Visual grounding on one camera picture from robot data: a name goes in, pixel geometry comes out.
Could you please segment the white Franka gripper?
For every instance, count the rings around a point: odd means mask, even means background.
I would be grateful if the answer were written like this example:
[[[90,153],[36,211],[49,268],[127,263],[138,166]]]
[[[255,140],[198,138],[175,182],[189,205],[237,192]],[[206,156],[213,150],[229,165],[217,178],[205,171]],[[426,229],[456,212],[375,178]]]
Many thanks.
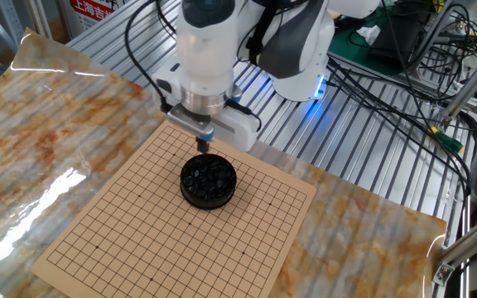
[[[190,110],[192,103],[205,103],[206,98],[189,94],[180,84],[181,65],[175,61],[162,66],[152,75],[156,94],[163,94],[171,108],[166,118],[196,137],[197,151],[206,154],[210,142],[218,139],[240,151],[249,151],[256,141],[260,122],[239,103],[223,97],[201,111]]]

